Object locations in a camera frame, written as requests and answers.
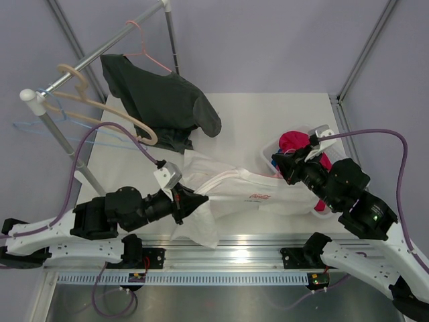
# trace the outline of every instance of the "black connector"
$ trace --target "black connector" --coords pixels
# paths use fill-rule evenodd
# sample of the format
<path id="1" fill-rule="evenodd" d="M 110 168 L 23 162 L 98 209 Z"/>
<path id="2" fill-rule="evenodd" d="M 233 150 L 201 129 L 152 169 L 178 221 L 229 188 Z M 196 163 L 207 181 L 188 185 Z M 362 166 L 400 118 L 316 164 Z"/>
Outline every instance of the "black connector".
<path id="1" fill-rule="evenodd" d="M 361 239 L 385 241 L 391 225 L 397 223 L 397 216 L 384 201 L 364 191 L 353 209 L 345 211 L 338 221 Z"/>
<path id="2" fill-rule="evenodd" d="M 128 269 L 151 269 L 160 270 L 164 267 L 166 250 L 163 248 L 144 248 L 142 240 L 135 234 L 128 235 L 122 239 L 123 254 L 122 262 L 118 264 L 108 263 L 107 268 L 128 270 Z M 145 259 L 149 260 L 149 267 L 146 267 Z"/>
<path id="3" fill-rule="evenodd" d="M 117 224 L 107 220 L 105 198 L 97 197 L 74 208 L 74 227 L 70 234 L 88 240 L 111 239 L 118 236 Z"/>
<path id="4" fill-rule="evenodd" d="M 429 304 L 419 301 L 401 276 L 389 289 L 393 296 L 393 305 L 399 312 L 416 322 L 429 321 Z"/>
<path id="5" fill-rule="evenodd" d="M 21 221 L 18 219 L 14 219 L 14 218 L 8 218 L 5 220 L 5 222 L 3 223 L 3 227 L 1 228 L 1 233 L 3 235 L 9 235 L 9 232 L 12 230 L 14 225 L 17 224 L 26 224 L 25 221 Z"/>
<path id="6" fill-rule="evenodd" d="M 322 233 L 314 233 L 301 248 L 289 247 L 282 248 L 283 266 L 288 270 L 296 269 L 325 269 L 320 255 L 323 254 L 323 248 L 332 240 Z"/>
<path id="7" fill-rule="evenodd" d="M 28 256 L 15 256 L 7 253 L 7 246 L 0 247 L 0 264 L 19 270 L 42 267 L 43 263 L 52 255 L 48 248 L 38 250 Z"/>

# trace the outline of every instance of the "metal floor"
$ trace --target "metal floor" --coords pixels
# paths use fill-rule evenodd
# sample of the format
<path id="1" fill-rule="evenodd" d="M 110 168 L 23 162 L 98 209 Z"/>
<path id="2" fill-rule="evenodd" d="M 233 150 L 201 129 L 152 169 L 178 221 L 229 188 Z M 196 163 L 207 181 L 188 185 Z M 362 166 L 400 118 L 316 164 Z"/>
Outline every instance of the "metal floor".
<path id="1" fill-rule="evenodd" d="M 334 273 L 332 281 L 342 274 Z M 112 289 L 100 286 L 97 294 Z M 90 286 L 59 284 L 46 321 L 99 322 L 92 307 L 79 314 L 90 302 Z M 136 292 L 138 306 L 126 317 L 128 322 L 403 322 L 392 303 L 374 288 L 352 278 L 327 293 L 315 294 L 297 307 L 285 310 L 309 292 L 303 286 L 144 286 Z M 114 314 L 126 307 L 124 292 L 107 295 L 99 308 Z"/>

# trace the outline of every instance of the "pink hanger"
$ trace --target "pink hanger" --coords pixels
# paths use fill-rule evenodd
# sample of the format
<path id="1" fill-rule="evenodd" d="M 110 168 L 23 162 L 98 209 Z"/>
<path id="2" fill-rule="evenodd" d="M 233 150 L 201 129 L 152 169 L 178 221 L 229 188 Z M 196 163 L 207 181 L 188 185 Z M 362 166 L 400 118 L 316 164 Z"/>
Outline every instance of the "pink hanger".
<path id="1" fill-rule="evenodd" d="M 145 54 L 145 56 L 148 57 L 152 62 L 155 62 L 156 64 L 160 65 L 163 69 L 168 70 L 169 72 L 172 72 L 171 69 L 165 67 L 163 64 L 161 64 L 156 59 L 152 58 L 151 56 L 149 56 L 149 54 L 147 54 L 146 48 L 145 48 L 145 42 L 144 42 L 144 39 L 143 39 L 143 30 L 140 28 L 139 24 L 136 23 L 136 22 L 134 22 L 134 21 L 132 21 L 132 20 L 128 20 L 125 24 L 128 24 L 128 23 L 132 23 L 133 25 L 135 25 L 140 30 L 140 34 L 141 34 L 141 52 L 138 53 L 138 54 L 126 54 L 124 56 L 125 57 L 126 56 L 139 56 L 139 55 Z"/>

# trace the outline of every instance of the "cable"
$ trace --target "cable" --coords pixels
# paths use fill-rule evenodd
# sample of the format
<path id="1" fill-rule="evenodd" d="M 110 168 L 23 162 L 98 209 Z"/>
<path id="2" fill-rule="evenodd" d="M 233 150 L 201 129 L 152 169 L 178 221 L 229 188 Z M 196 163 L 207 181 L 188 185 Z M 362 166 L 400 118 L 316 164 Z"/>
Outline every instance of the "cable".
<path id="1" fill-rule="evenodd" d="M 123 288 L 115 288 L 114 290 L 108 290 L 107 292 L 104 292 L 103 294 L 101 294 L 101 295 L 99 295 L 99 296 L 97 296 L 95 299 L 96 299 L 96 301 L 97 300 L 99 300 L 99 299 L 102 299 L 103 297 L 105 297 L 105 296 L 107 296 L 107 295 L 109 295 L 109 294 L 113 294 L 113 293 L 116 293 L 116 292 L 122 292 L 122 291 L 124 291 L 123 290 Z M 82 306 L 82 308 L 81 309 L 79 309 L 79 310 L 77 310 L 77 311 L 74 311 L 74 312 L 70 312 L 69 310 L 68 310 L 68 304 L 67 304 L 67 300 L 66 300 L 66 292 L 64 292 L 64 296 L 63 296 L 63 305 L 64 305 L 64 308 L 66 309 L 66 312 L 69 314 L 69 315 L 76 315 L 76 314 L 79 314 L 79 313 L 82 313 L 83 311 L 85 311 L 85 310 L 87 310 L 87 309 L 89 309 L 90 307 L 92 307 L 92 303 L 91 302 L 89 302 L 89 303 L 85 303 L 85 304 L 83 304 L 83 306 Z"/>
<path id="2" fill-rule="evenodd" d="M 363 257 L 365 257 L 365 258 L 368 256 L 367 253 L 364 253 L 364 252 L 356 252 L 356 254 L 363 255 Z"/>
<path id="3" fill-rule="evenodd" d="M 71 117 L 69 117 L 67 114 L 66 114 L 66 111 L 64 110 L 64 108 L 62 107 L 62 104 L 61 104 L 61 100 L 57 97 L 57 96 L 55 96 L 54 94 L 52 94 L 51 92 L 48 92 L 48 91 L 45 91 L 44 89 L 38 89 L 38 91 L 39 92 L 43 92 L 43 93 L 45 93 L 45 94 L 47 94 L 47 95 L 49 95 L 49 96 L 51 96 L 55 101 L 56 101 L 56 103 L 57 103 L 57 105 L 58 105 L 58 108 L 60 109 L 60 112 L 61 112 L 61 115 L 62 115 L 62 119 L 60 119 L 60 120 L 58 120 L 58 121 L 71 121 L 71 122 L 73 122 L 73 123 L 75 123 L 75 124 L 77 124 L 77 125 L 80 125 L 80 126 L 83 126 L 83 127 L 86 127 L 87 129 L 90 129 L 91 128 L 91 126 L 89 126 L 89 125 L 87 125 L 87 124 L 83 124 L 83 123 L 81 123 L 81 122 L 77 122 L 77 121 L 75 121 L 75 120 L 73 120 L 73 118 L 71 118 Z M 16 126 L 16 124 L 24 124 L 24 125 L 33 125 L 33 124 L 36 124 L 36 123 L 42 123 L 42 121 L 35 121 L 35 122 L 33 122 L 33 123 L 25 123 L 25 122 L 18 122 L 18 123 L 14 123 L 14 126 Z M 29 132 L 32 132 L 32 133 L 43 133 L 43 132 L 41 132 L 41 131 L 32 131 L 32 130 L 26 130 L 26 129 L 22 129 L 23 131 L 29 131 Z M 103 130 L 101 130 L 101 129 L 97 129 L 97 132 L 100 132 L 100 133 L 103 133 L 103 134 L 106 134 L 106 135 L 108 135 L 108 136 L 112 136 L 112 137 L 114 137 L 114 138 L 116 138 L 116 139 L 118 139 L 119 141 L 121 141 L 121 142 L 127 142 L 127 140 L 126 139 L 123 139 L 123 138 L 121 138 L 120 136 L 118 136 L 118 135 L 116 135 L 116 134 L 113 134 L 113 133 L 110 133 L 110 132 L 108 132 L 108 131 L 103 131 Z M 70 138 L 70 137 L 66 137 L 66 139 L 67 140 L 71 140 L 71 141 L 80 141 L 79 139 L 76 139 L 76 138 Z M 111 146 L 111 147 L 114 147 L 114 148 L 124 148 L 124 149 L 129 149 L 129 150 L 137 150 L 137 148 L 136 147 L 134 147 L 134 148 L 130 148 L 130 147 L 127 147 L 127 146 L 118 146 L 117 144 L 108 144 L 108 143 L 101 143 L 101 142 L 94 142 L 94 141 L 88 141 L 88 140 L 85 140 L 85 143 L 88 143 L 88 144 L 98 144 L 98 145 L 102 145 L 102 146 Z"/>
<path id="4" fill-rule="evenodd" d="M 145 272 L 143 273 L 143 276 L 141 276 L 141 278 L 131 278 L 129 279 L 129 282 L 138 282 L 138 283 L 146 282 L 147 270 L 149 270 L 149 267 L 150 267 L 150 259 L 146 256 L 143 259 L 143 263 L 145 264 Z"/>
<path id="5" fill-rule="evenodd" d="M 289 311 L 291 309 L 294 309 L 295 307 L 297 307 L 301 302 L 303 302 L 304 300 L 306 300 L 308 297 L 311 297 L 312 295 L 316 294 L 316 293 L 320 293 L 320 292 L 326 292 L 328 290 L 332 290 L 340 285 L 343 285 L 349 278 L 351 277 L 351 275 L 346 274 L 344 275 L 340 280 L 338 280 L 338 282 L 335 282 L 333 285 L 328 286 L 326 288 L 326 290 L 324 288 L 320 289 L 320 290 L 315 290 L 314 292 L 309 292 L 305 295 L 303 295 L 302 297 L 300 297 L 298 300 L 296 300 L 294 303 L 292 303 L 291 305 L 288 305 L 286 307 L 281 307 L 279 305 L 276 305 L 274 303 L 271 302 L 270 298 L 265 294 L 265 292 L 263 292 L 264 297 L 267 299 L 268 303 L 274 307 L 275 309 L 278 310 L 283 310 L 283 311 Z"/>
<path id="6" fill-rule="evenodd" d="M 327 141 L 331 139 L 339 139 L 339 138 L 345 138 L 347 136 L 357 136 L 359 134 L 367 134 L 367 133 L 386 133 L 393 135 L 401 140 L 403 152 L 402 152 L 402 160 L 401 160 L 401 166 L 400 166 L 400 172 L 397 176 L 397 184 L 396 184 L 396 204 L 397 204 L 397 211 L 400 216 L 400 221 L 402 224 L 402 232 L 404 233 L 404 239 L 405 243 L 408 247 L 408 250 L 410 251 L 411 255 L 416 259 L 417 263 L 426 271 L 426 273 L 429 274 L 429 267 L 423 262 L 423 260 L 419 257 L 418 254 L 415 253 L 414 246 L 411 242 L 410 234 L 408 233 L 407 224 L 405 221 L 404 212 L 402 211 L 402 201 L 401 201 L 401 187 L 402 187 L 402 177 L 404 175 L 404 169 L 405 164 L 407 162 L 407 155 L 408 155 L 408 144 L 405 137 L 396 132 L 392 131 L 390 129 L 361 129 L 359 131 L 352 131 L 352 132 L 346 132 L 341 134 L 335 134 L 333 136 L 326 136 L 324 138 L 319 138 L 319 142 L 321 141 Z"/>
<path id="7" fill-rule="evenodd" d="M 95 290 L 97 289 L 97 285 L 100 282 L 101 279 L 101 275 L 103 275 L 103 272 L 105 271 L 107 267 L 107 262 L 106 264 L 103 266 L 103 268 L 100 271 L 100 274 L 97 276 L 94 286 L 93 286 L 93 290 L 91 292 L 91 303 L 93 304 L 94 310 L 97 312 L 98 315 L 105 317 L 106 319 L 116 319 L 118 317 L 122 317 L 124 316 L 124 314 L 126 314 L 128 312 L 128 310 L 131 308 L 131 306 L 133 305 L 134 301 L 137 300 L 136 295 L 134 294 L 134 292 L 129 291 L 129 294 L 131 294 L 131 300 L 129 301 L 129 304 L 127 305 L 127 307 L 125 307 L 121 312 L 117 313 L 117 314 L 113 314 L 113 315 L 108 315 L 106 313 L 103 313 L 98 307 L 97 307 L 97 302 L 96 302 L 96 297 L 95 297 Z"/>
<path id="8" fill-rule="evenodd" d="M 102 127 L 102 126 L 114 126 L 117 127 L 118 129 L 120 129 L 126 136 L 128 136 L 128 138 L 137 146 L 137 148 L 141 151 L 141 153 L 143 153 L 150 162 L 154 163 L 155 165 L 158 163 L 158 161 L 153 158 L 141 145 L 140 143 L 137 141 L 137 139 L 131 134 L 129 133 L 122 125 L 113 123 L 113 122 L 103 122 L 97 125 L 94 125 L 92 128 L 90 128 L 82 137 L 82 139 L 79 142 L 78 147 L 76 148 L 76 153 L 75 153 L 75 157 L 72 163 L 72 168 L 70 170 L 70 176 L 68 178 L 68 186 L 67 186 L 67 191 L 66 191 L 66 197 L 64 199 L 64 203 L 62 204 L 61 210 L 59 212 L 59 214 L 56 216 L 56 218 L 51 221 L 47 226 L 43 226 L 41 228 L 35 229 L 35 230 L 31 230 L 31 231 L 27 231 L 25 233 L 16 233 L 13 236 L 9 236 L 9 235 L 2 235 L 0 236 L 0 239 L 7 239 L 7 238 L 11 238 L 11 237 L 23 237 L 23 236 L 30 236 L 33 235 L 35 233 L 41 233 L 42 231 L 47 230 L 48 228 L 51 229 L 53 225 L 57 224 L 57 222 L 59 222 L 64 214 L 66 213 L 66 208 L 68 205 L 68 202 L 70 200 L 70 195 L 72 192 L 72 185 L 73 185 L 73 178 L 74 178 L 74 171 L 76 169 L 76 165 L 78 162 L 78 157 L 80 154 L 80 151 L 82 150 L 82 147 L 86 141 L 86 139 L 92 134 L 93 131 L 95 131 L 96 129 Z"/>

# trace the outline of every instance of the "garment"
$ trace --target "garment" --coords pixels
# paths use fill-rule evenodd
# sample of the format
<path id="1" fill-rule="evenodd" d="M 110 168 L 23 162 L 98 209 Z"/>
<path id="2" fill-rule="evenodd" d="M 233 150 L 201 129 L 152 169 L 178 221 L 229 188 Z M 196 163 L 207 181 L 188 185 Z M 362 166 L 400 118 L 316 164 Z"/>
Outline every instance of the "garment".
<path id="1" fill-rule="evenodd" d="M 216 219 L 252 209 L 279 215 L 303 215 L 317 204 L 317 197 L 301 182 L 288 185 L 282 178 L 250 173 L 217 162 L 195 151 L 185 151 L 184 185 L 209 200 L 199 206 L 171 236 L 188 237 L 206 247 L 219 242 Z"/>
<path id="2" fill-rule="evenodd" d="M 310 144 L 310 140 L 308 139 L 308 135 L 298 131 L 289 131 L 284 133 L 279 140 L 279 147 L 283 153 L 287 153 L 291 150 L 297 150 L 303 148 Z M 329 161 L 328 156 L 323 153 L 320 158 L 320 164 L 323 165 L 328 171 L 332 168 L 332 164 Z M 324 211 L 325 204 L 323 201 L 319 200 L 317 206 L 315 206 L 314 210 L 316 211 Z"/>
<path id="3" fill-rule="evenodd" d="M 150 126 L 159 148 L 184 153 L 192 149 L 191 131 L 201 127 L 211 138 L 222 128 L 221 119 L 203 92 L 172 72 L 160 76 L 134 66 L 122 55 L 102 55 L 103 76 L 128 114 Z M 147 134 L 136 128 L 137 134 Z"/>

